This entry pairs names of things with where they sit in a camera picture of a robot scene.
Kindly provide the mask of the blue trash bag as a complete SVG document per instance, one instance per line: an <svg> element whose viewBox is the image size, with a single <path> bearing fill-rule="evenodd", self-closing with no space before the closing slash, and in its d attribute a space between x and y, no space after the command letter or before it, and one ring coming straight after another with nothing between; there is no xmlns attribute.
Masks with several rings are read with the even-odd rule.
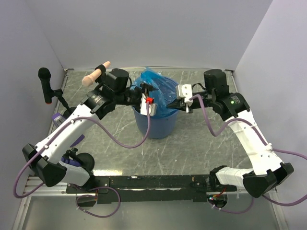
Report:
<svg viewBox="0 0 307 230"><path fill-rule="evenodd" d="M156 89L149 93L149 96L153 97L157 104L155 118L167 117L176 112L176 109L167 108L167 105L177 98L176 86L178 83L176 81L146 68L132 85L141 87L142 82L150 84Z"/></svg>

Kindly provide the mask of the blue plastic trash bin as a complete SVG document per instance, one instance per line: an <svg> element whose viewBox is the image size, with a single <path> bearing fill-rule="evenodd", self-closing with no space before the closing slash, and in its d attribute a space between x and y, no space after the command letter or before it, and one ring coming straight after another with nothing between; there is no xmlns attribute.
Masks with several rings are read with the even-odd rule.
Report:
<svg viewBox="0 0 307 230"><path fill-rule="evenodd" d="M175 128L178 111L174 114L163 118L151 117L151 128L148 138L151 139L164 139L169 136Z"/></svg>

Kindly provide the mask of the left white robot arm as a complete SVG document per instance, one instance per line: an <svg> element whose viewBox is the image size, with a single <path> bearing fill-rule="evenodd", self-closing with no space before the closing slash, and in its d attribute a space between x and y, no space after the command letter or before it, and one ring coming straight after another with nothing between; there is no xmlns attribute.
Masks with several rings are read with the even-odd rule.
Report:
<svg viewBox="0 0 307 230"><path fill-rule="evenodd" d="M29 167L48 187L65 182L77 185L85 193L94 189L90 169L83 164L65 163L61 158L77 138L92 125L99 124L116 105L135 106L144 109L147 116L153 115L152 99L148 98L149 92L155 90L152 85L142 82L127 87L130 77L123 69L113 69L100 77L99 85L87 93L63 124L36 145L27 144L23 148Z"/></svg>

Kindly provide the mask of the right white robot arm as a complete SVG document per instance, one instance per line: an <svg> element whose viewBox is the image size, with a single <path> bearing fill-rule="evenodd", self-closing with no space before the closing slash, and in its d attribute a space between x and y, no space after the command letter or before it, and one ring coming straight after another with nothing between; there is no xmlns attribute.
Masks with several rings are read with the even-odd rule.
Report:
<svg viewBox="0 0 307 230"><path fill-rule="evenodd" d="M176 87L177 98L168 108L186 111L211 107L220 115L225 127L230 127L243 146L251 169L220 166L210 171L209 184L215 191L227 185L243 187L254 198L258 198L281 184L293 172L290 163L285 163L266 141L254 119L252 110L238 92L230 92L226 73L220 69L204 72L204 90L193 92L193 85Z"/></svg>

